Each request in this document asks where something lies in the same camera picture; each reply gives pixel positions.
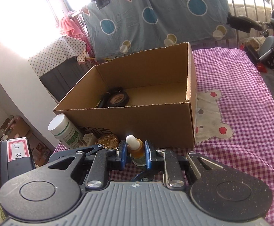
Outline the gold lidded jar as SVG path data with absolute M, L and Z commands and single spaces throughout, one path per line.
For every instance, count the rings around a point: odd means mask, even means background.
M 115 134 L 105 134 L 95 141 L 95 145 L 101 144 L 106 149 L 117 149 L 120 141 Z

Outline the white power adapter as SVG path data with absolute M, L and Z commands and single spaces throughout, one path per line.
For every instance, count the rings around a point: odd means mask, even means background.
M 82 140 L 80 141 L 80 145 L 89 147 L 94 145 L 96 140 L 97 138 L 93 133 L 88 133 L 83 136 Z

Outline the pink checkered bed cloth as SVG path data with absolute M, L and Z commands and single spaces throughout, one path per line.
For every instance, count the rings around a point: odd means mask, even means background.
M 266 182 L 273 194 L 274 100 L 247 55 L 236 48 L 192 50 L 197 80 L 193 150 Z

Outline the baby stroller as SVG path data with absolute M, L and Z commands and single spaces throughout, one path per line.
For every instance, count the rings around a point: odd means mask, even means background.
M 274 69 L 274 9 L 271 11 L 268 22 L 254 21 L 247 16 L 233 16 L 228 13 L 227 24 L 233 29 L 246 33 L 249 33 L 251 29 L 260 32 L 264 37 L 260 47 L 255 49 L 251 45 L 244 45 L 243 51 L 256 67 L 263 64 L 269 69 Z

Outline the blue patterned hanging sheet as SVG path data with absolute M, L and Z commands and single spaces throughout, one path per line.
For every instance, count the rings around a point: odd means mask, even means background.
M 227 0 L 111 0 L 82 14 L 97 59 L 235 37 Z

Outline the black electrical tape roll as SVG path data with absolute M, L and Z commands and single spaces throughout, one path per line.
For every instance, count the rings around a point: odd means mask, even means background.
M 126 92 L 118 92 L 111 95 L 107 101 L 107 107 L 124 107 L 129 102 L 129 96 Z

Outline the black cylindrical tube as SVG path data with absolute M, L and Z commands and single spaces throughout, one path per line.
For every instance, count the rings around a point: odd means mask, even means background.
M 103 97 L 96 105 L 96 108 L 106 108 L 107 99 Z

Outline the polka dot cloth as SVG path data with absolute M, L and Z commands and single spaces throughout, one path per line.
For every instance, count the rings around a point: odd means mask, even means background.
M 30 58 L 28 62 L 40 78 L 73 57 L 76 58 L 78 62 L 85 62 L 86 55 L 87 45 L 85 42 L 76 38 L 62 36 Z

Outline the brown cardboard box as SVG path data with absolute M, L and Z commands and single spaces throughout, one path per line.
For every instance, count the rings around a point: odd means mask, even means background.
M 124 107 L 96 108 L 122 87 Z M 193 148 L 197 80 L 189 43 L 145 50 L 92 67 L 55 107 L 86 133 L 133 135 L 157 147 Z

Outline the small black pouch object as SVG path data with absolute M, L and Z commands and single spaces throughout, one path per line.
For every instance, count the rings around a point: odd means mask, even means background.
M 111 96 L 113 94 L 118 94 L 118 93 L 121 93 L 123 91 L 123 88 L 122 87 L 115 87 L 115 88 L 111 88 L 110 90 L 108 90 L 106 92 L 106 95 L 107 96 Z

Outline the white green label bottle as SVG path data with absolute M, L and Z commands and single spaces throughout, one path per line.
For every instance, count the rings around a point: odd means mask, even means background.
M 69 149 L 79 148 L 83 134 L 61 113 L 53 118 L 48 125 L 48 131 Z

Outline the green dropper bottle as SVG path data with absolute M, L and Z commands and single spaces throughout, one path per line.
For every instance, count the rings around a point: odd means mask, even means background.
M 145 166 L 146 157 L 143 141 L 133 135 L 128 135 L 125 141 L 133 164 L 139 167 Z

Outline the dark wooden cabinet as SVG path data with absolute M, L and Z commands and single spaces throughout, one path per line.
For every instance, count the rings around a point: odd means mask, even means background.
M 60 102 L 91 68 L 90 62 L 77 62 L 76 58 L 72 57 L 45 73 L 40 77 L 40 81 Z

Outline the black tracker device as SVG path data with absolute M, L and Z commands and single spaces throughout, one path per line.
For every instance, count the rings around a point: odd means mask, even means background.
M 26 137 L 9 139 L 0 144 L 0 187 L 8 180 L 36 169 Z

